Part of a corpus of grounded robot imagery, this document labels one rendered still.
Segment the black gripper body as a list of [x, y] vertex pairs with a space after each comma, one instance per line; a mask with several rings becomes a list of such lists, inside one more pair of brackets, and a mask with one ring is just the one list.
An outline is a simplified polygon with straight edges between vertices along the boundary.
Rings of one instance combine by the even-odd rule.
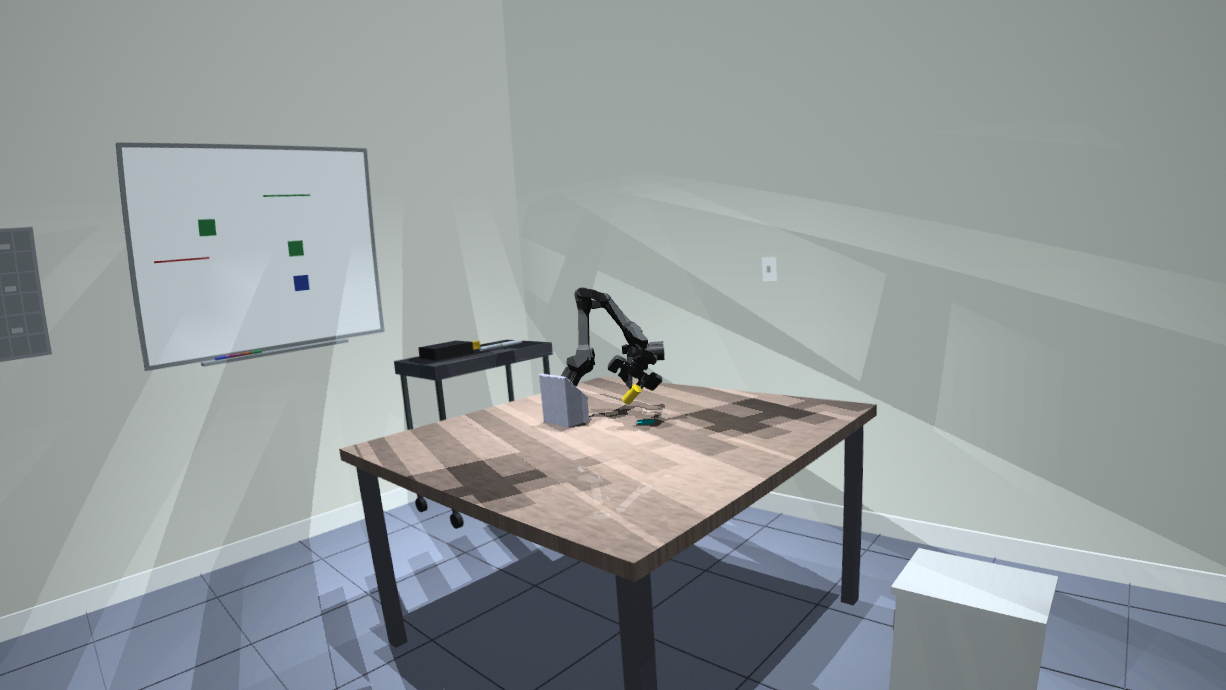
[[[623, 369], [624, 366], [630, 365], [630, 366], [634, 366], [631, 377], [636, 377], [638, 380], [640, 380], [647, 373], [644, 373], [644, 370], [646, 368], [642, 364], [639, 364], [638, 362], [633, 362], [631, 363], [631, 358], [634, 355], [636, 355], [636, 354], [638, 353], [631, 353], [631, 354], [629, 354], [626, 357], [626, 359], [623, 358], [622, 355], [614, 355], [614, 358], [608, 364], [608, 370], [611, 373], [618, 373], [619, 368]], [[625, 363], [625, 364], [623, 364], [623, 363]], [[662, 376], [660, 376], [656, 373], [651, 373], [650, 376], [652, 376], [652, 379], [649, 381], [649, 384], [645, 386], [645, 389], [649, 389], [649, 390], [653, 391], [655, 389], [657, 389], [660, 386], [660, 384], [662, 384]]]

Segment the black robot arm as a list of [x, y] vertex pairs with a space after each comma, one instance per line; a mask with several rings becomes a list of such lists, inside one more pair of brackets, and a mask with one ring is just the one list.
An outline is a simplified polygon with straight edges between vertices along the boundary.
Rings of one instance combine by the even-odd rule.
[[[590, 348], [588, 343], [588, 313], [591, 309], [604, 308], [609, 313], [611, 317], [614, 319], [615, 324], [622, 328], [623, 335], [626, 338], [629, 346], [622, 346], [622, 354], [626, 357], [631, 353], [638, 353], [631, 358], [633, 362], [642, 364], [647, 370], [649, 364], [655, 364], [657, 360], [664, 360], [664, 347], [663, 341], [649, 342], [647, 337], [642, 335], [642, 328], [638, 324], [631, 322], [622, 309], [615, 305], [615, 301], [611, 299], [607, 293], [601, 293], [598, 290], [579, 288], [574, 293], [577, 304], [577, 351], [576, 355], [566, 358], [566, 366], [562, 373], [562, 377], [566, 377], [571, 384], [577, 387], [577, 384], [586, 373], [593, 370], [595, 366], [595, 349]], [[592, 300], [592, 299], [595, 300]]]

